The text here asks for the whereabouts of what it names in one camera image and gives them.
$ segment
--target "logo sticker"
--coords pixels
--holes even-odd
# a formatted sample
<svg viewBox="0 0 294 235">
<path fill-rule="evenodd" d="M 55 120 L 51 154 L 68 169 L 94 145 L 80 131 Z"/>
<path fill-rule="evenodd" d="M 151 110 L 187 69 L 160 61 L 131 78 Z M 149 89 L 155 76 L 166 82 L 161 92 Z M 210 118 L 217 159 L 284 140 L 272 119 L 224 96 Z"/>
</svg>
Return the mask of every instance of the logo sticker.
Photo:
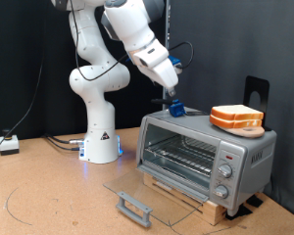
<svg viewBox="0 0 294 235">
<path fill-rule="evenodd" d="M 102 137 L 101 140 L 106 140 L 106 139 L 110 139 L 109 135 L 107 134 L 107 132 L 105 132 Z"/>
</svg>

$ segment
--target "toast slice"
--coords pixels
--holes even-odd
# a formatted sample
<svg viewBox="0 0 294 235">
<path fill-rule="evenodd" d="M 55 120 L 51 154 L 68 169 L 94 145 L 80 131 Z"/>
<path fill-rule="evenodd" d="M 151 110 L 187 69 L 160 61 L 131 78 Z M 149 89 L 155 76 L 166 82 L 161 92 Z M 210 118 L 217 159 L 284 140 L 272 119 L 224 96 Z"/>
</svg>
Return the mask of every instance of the toast slice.
<svg viewBox="0 0 294 235">
<path fill-rule="evenodd" d="M 213 115 L 210 115 L 210 122 L 214 125 L 223 128 L 244 128 L 261 126 L 262 121 L 260 119 L 247 119 L 247 120 L 225 120 Z"/>
<path fill-rule="evenodd" d="M 243 105 L 232 105 L 213 107 L 212 116 L 224 120 L 251 120 L 263 119 L 264 113 Z"/>
</svg>

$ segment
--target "black cable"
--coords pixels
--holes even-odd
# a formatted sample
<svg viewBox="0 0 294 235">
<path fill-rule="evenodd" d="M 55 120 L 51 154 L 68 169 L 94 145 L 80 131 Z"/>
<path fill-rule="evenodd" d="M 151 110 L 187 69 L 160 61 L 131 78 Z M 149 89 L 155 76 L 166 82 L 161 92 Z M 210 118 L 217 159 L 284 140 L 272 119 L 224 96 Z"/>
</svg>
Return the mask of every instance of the black cable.
<svg viewBox="0 0 294 235">
<path fill-rule="evenodd" d="M 45 59 L 45 35 L 46 35 L 46 25 L 47 25 L 47 15 L 48 15 L 48 8 L 49 8 L 49 2 L 47 1 L 47 7 L 46 7 L 46 14 L 45 14 L 45 19 L 44 19 L 44 29 L 43 29 L 43 36 L 42 36 L 42 41 L 43 41 L 43 46 L 42 46 L 42 58 L 41 58 L 41 64 L 40 64 L 40 70 L 39 70 L 39 76 L 38 76 L 38 81 L 37 81 L 37 84 L 36 84 L 36 89 L 35 89 L 35 93 L 33 94 L 33 97 L 32 97 L 32 100 L 31 100 L 31 103 L 30 103 L 30 106 L 27 110 L 27 112 L 25 113 L 25 115 L 22 117 L 22 119 L 3 137 L 3 139 L 1 140 L 0 142 L 0 145 L 2 144 L 3 141 L 6 140 L 7 136 L 9 136 L 12 131 L 15 130 L 15 128 L 18 127 L 18 125 L 27 117 L 27 115 L 29 114 L 31 108 L 32 108 L 32 105 L 35 101 L 35 98 L 36 98 L 36 95 L 37 95 L 37 91 L 38 91 L 38 87 L 39 87 L 39 84 L 40 84 L 40 78 L 41 78 L 41 74 L 42 74 L 42 68 L 43 68 L 43 61 Z"/>
<path fill-rule="evenodd" d="M 80 68 L 79 68 L 79 64 L 78 64 L 78 54 L 77 54 L 77 48 L 78 48 L 78 40 L 79 40 L 79 36 L 78 36 L 78 29 L 77 29 L 77 23 L 76 23 L 76 18 L 75 18 L 75 12 L 74 12 L 74 7 L 73 7 L 73 3 L 72 0 L 71 1 L 71 6 L 72 6 L 72 13 L 73 13 L 73 19 L 74 19 L 74 24 L 75 24 L 75 29 L 76 29 L 76 47 L 75 47 L 75 60 L 76 60 L 76 66 L 77 69 L 80 73 L 80 75 L 87 81 L 92 81 L 92 80 L 96 80 L 97 78 L 99 78 L 100 76 L 106 74 L 108 71 L 110 71 L 111 69 L 113 69 L 121 60 L 123 60 L 125 57 L 127 57 L 127 54 L 123 55 L 112 67 L 110 67 L 108 70 L 106 70 L 105 72 L 101 73 L 100 75 L 94 77 L 94 78 L 86 78 L 84 76 L 84 74 L 81 72 Z"/>
<path fill-rule="evenodd" d="M 192 50 L 192 54 L 191 54 L 191 57 L 190 57 L 190 60 L 189 60 L 188 64 L 187 64 L 186 66 L 184 66 L 184 67 L 176 66 L 177 68 L 179 68 L 179 69 L 183 69 L 183 70 L 184 70 L 184 69 L 186 69 L 187 67 L 189 67 L 190 64 L 193 62 L 193 58 L 194 58 L 195 51 L 194 51 L 194 47 L 193 47 L 193 45 L 192 45 L 190 42 L 188 42 L 188 41 L 184 41 L 184 42 L 179 43 L 178 45 L 176 45 L 176 46 L 170 48 L 169 51 L 174 50 L 174 49 L 176 49 L 177 47 L 180 47 L 181 45 L 189 45 L 189 46 L 190 46 L 190 49 Z"/>
<path fill-rule="evenodd" d="M 49 137 L 46 137 L 47 140 L 49 140 L 51 143 L 53 143 L 55 146 L 57 146 L 58 148 L 60 149 L 63 149 L 63 150 L 69 150 L 69 151 L 79 151 L 79 148 L 71 148 L 71 149 L 68 149 L 68 148 L 64 148 L 58 144 L 56 144 L 55 142 L 53 142 L 51 139 L 49 139 Z"/>
<path fill-rule="evenodd" d="M 54 136 L 52 136 L 52 135 L 50 135 L 48 133 L 45 133 L 44 136 L 49 137 L 49 138 L 51 138 L 51 139 L 53 139 L 53 140 L 55 140 L 55 141 L 57 141 L 59 143 L 62 143 L 62 144 L 70 144 L 70 141 L 57 139 L 56 137 L 54 137 Z"/>
</svg>

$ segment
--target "table surface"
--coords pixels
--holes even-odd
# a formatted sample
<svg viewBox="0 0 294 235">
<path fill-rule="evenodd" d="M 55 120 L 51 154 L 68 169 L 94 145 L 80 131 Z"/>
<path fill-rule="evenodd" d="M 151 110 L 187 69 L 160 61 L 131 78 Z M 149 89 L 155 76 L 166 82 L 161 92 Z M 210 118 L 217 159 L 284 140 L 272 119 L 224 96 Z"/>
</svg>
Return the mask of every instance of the table surface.
<svg viewBox="0 0 294 235">
<path fill-rule="evenodd" d="M 212 226 L 194 214 L 173 227 L 151 217 L 144 228 L 116 209 L 118 196 L 104 183 L 136 168 L 139 128 L 117 130 L 124 154 L 90 164 L 45 139 L 20 141 L 20 153 L 0 156 L 2 234 L 294 234 L 294 215 L 264 194 L 253 213 Z M 83 134 L 62 136 L 80 138 Z"/>
</svg>

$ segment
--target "wooden base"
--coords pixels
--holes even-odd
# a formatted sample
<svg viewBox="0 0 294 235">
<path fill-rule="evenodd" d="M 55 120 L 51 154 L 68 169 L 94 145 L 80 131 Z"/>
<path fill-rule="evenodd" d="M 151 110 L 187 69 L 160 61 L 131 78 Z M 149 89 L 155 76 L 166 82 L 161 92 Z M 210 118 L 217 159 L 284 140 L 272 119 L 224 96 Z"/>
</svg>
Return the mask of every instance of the wooden base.
<svg viewBox="0 0 294 235">
<path fill-rule="evenodd" d="M 144 184 L 190 211 L 197 209 L 194 214 L 212 225 L 218 224 L 225 218 L 226 208 L 211 201 L 203 203 L 203 205 L 198 208 L 199 201 L 187 197 L 185 193 L 163 184 L 147 173 L 144 173 Z"/>
</svg>

